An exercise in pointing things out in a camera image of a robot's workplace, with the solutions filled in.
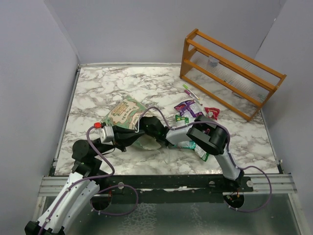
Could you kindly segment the green printed paper bag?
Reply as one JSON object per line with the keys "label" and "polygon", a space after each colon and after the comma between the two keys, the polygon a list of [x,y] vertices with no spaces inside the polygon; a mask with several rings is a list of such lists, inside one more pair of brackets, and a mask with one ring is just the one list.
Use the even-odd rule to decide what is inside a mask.
{"label": "green printed paper bag", "polygon": [[[146,109],[138,100],[130,95],[126,95],[122,101],[105,115],[102,122],[110,126],[117,125],[122,128],[137,130],[138,119]],[[160,150],[162,147],[155,139],[144,135],[132,144],[132,148],[145,152],[154,151],[161,154]]]}

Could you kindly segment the teal snack packet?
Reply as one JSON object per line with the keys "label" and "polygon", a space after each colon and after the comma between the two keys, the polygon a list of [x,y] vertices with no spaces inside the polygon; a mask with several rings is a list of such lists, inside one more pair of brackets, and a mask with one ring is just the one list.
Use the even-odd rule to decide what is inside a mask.
{"label": "teal snack packet", "polygon": [[195,149],[196,144],[193,141],[183,141],[176,144],[177,148]]}

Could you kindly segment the purple snack packet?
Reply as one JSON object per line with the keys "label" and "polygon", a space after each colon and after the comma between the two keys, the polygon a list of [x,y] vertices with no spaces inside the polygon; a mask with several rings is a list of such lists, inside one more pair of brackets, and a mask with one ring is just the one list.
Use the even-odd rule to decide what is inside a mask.
{"label": "purple snack packet", "polygon": [[181,117],[197,118],[204,115],[198,103],[194,100],[186,100],[174,107],[179,112]]}

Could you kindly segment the green snack packet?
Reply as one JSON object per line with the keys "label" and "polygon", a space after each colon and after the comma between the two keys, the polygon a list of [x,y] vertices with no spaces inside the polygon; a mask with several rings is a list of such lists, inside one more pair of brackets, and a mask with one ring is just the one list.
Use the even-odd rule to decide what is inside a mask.
{"label": "green snack packet", "polygon": [[187,125],[194,120],[194,117],[182,117],[180,115],[175,115],[175,127]]}
{"label": "green snack packet", "polygon": [[209,154],[207,152],[205,152],[201,147],[199,147],[198,145],[196,145],[195,149],[194,149],[195,153],[200,157],[200,159],[202,159],[204,162],[206,162],[208,160]]}

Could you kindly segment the red snack packet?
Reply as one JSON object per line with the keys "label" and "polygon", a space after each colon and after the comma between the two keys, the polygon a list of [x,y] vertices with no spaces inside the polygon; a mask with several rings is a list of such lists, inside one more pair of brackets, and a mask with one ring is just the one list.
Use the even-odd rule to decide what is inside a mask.
{"label": "red snack packet", "polygon": [[206,112],[206,115],[209,117],[209,118],[212,118],[214,120],[217,120],[218,119],[218,116],[219,116],[219,113],[220,113],[220,110],[218,108],[210,108],[210,107],[205,107],[204,108],[205,112]]}

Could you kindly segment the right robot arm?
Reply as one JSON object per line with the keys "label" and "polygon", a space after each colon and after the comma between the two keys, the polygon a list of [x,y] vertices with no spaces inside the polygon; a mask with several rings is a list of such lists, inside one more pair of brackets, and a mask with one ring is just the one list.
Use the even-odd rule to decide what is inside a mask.
{"label": "right robot arm", "polygon": [[141,117],[138,128],[164,146],[195,142],[204,152],[215,157],[222,169],[224,185],[229,191],[236,191],[242,186],[244,171],[237,166],[230,153],[230,133],[217,122],[202,115],[184,126],[168,127],[153,116]]}

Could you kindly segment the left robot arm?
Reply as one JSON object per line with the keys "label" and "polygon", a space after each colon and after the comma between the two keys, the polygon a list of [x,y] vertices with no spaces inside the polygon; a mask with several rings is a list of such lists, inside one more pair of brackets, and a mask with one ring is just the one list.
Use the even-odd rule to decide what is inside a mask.
{"label": "left robot arm", "polygon": [[92,141],[89,136],[78,140],[72,147],[75,160],[72,172],[49,208],[36,221],[25,227],[27,235],[64,235],[76,217],[96,193],[107,190],[106,178],[115,173],[104,154],[109,150],[122,152],[144,135],[143,130],[131,130],[118,126],[107,126],[97,122],[87,131],[99,130],[100,138]]}

